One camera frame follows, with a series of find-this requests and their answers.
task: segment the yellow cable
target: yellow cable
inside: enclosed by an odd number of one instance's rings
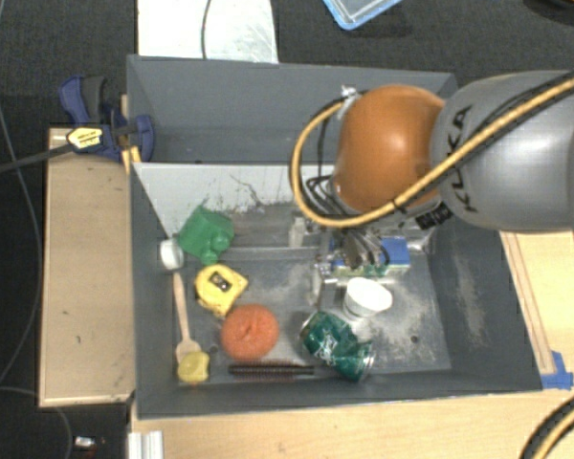
[[[544,459],[548,452],[557,444],[565,431],[572,425],[574,425],[574,409],[553,428],[553,431],[551,431],[551,433],[549,433],[544,439],[536,453],[532,456],[532,459]]]
[[[333,219],[325,216],[316,214],[312,209],[306,206],[303,199],[303,194],[301,190],[301,185],[299,182],[299,172],[301,163],[301,153],[306,139],[310,134],[321,124],[324,120],[329,119],[336,112],[338,112],[342,103],[332,105],[331,107],[325,109],[318,115],[316,115],[307,125],[304,127],[300,133],[296,145],[294,147],[294,152],[291,159],[291,186],[294,191],[294,198],[298,207],[309,219],[315,221],[316,223],[326,226],[328,228],[353,228],[356,226],[363,225],[365,223],[370,223],[376,221],[377,219],[387,216],[395,211],[399,206],[405,206],[411,199],[414,198],[421,190],[429,186],[434,181],[438,180],[441,176],[446,174],[451,168],[456,166],[460,161],[462,161],[468,154],[470,154],[475,148],[479,147],[484,142],[491,139],[497,131],[501,130],[505,125],[509,124],[513,120],[518,119],[529,111],[535,109],[546,101],[574,88],[574,78],[571,78],[559,85],[556,85],[549,90],[538,94],[537,96],[527,100],[519,107],[515,107],[511,111],[507,112],[497,120],[494,120],[491,124],[485,127],[476,136],[470,138],[468,142],[456,149],[451,156],[447,157],[446,160],[438,164],[434,169],[432,169],[428,174],[415,182],[412,186],[407,188],[404,192],[399,194],[393,201],[389,201],[384,206],[360,214],[358,216],[353,216],[345,219]]]

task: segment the yellow sponge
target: yellow sponge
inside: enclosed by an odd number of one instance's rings
[[[209,354],[189,352],[179,362],[177,374],[184,383],[202,383],[209,378]]]

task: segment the clamp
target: clamp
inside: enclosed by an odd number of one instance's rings
[[[121,161],[120,136],[129,136],[141,150],[141,159],[148,162],[155,146],[155,130],[148,115],[137,116],[134,124],[118,107],[106,103],[103,76],[75,75],[59,87],[59,101],[76,128],[68,135],[68,143],[76,153],[93,153],[115,162]],[[84,126],[93,126],[86,130]]]

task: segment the white plastic cup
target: white plastic cup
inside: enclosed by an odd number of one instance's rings
[[[373,317],[388,310],[393,304],[393,294],[374,280],[353,277],[346,284],[342,310],[349,319]]]

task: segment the orange sponge ball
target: orange sponge ball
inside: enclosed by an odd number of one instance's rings
[[[221,328],[221,345],[236,361],[261,359],[278,341],[278,321],[261,304],[234,308]]]

